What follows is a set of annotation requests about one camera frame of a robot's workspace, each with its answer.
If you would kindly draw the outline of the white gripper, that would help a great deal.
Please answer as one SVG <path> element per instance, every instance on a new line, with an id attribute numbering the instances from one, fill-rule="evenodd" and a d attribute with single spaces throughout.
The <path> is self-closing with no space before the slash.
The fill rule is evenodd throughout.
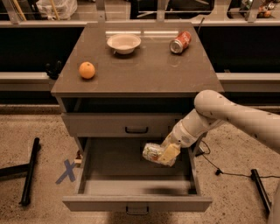
<path id="1" fill-rule="evenodd" d="M 187 148 L 193 145 L 201 135 L 201 127 L 188 119 L 180 120 L 161 143 L 163 152 L 158 158 L 162 165 L 173 166 L 181 148 Z"/>

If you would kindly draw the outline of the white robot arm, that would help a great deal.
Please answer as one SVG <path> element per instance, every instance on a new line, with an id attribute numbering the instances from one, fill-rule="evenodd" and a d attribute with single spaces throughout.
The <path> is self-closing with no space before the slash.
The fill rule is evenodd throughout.
<path id="1" fill-rule="evenodd" d="M 280 115 L 245 107 L 213 90 L 204 90 L 196 95 L 194 109 L 173 127 L 161 144 L 164 152 L 157 161 L 166 165 L 179 154 L 180 148 L 191 146 L 222 122 L 231 123 L 280 154 Z"/>

